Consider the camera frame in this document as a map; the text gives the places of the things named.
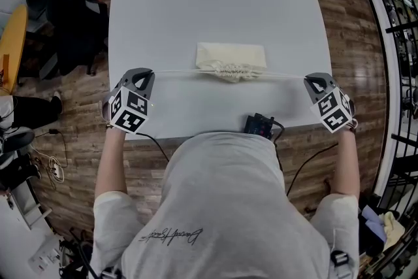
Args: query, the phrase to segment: black railing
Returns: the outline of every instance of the black railing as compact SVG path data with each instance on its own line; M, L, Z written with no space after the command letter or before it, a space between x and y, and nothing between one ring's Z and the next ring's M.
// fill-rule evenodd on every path
M407 208L418 184L418 145L411 139L411 125L418 120L418 89L415 78L418 75L418 10L414 0L382 0L390 27L387 34L393 36L396 47L396 57L399 71L400 114L399 125L396 134L391 138L395 142L395 157L391 163L391 171L385 192L381 198L380 207L388 209L395 203L398 210L400 200L408 191L411 195L407 201ZM402 121L407 121L406 135L402 136ZM403 152L398 153L400 144L405 146ZM413 148L413 154L408 155L408 148Z

